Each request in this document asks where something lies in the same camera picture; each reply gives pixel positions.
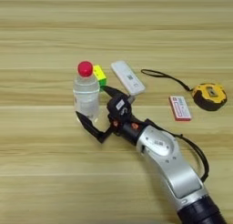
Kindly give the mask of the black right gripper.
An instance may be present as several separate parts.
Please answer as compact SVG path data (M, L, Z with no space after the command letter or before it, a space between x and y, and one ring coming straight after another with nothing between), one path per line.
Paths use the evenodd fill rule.
M104 86L104 91L112 97L109 101L109 121L113 127L110 126L105 132L100 131L88 117L80 112L76 112L79 121L83 128L100 143L103 143L115 132L117 136L123 137L135 146L147 127L147 123L140 121L132 114L132 107L128 101L127 94L109 86Z

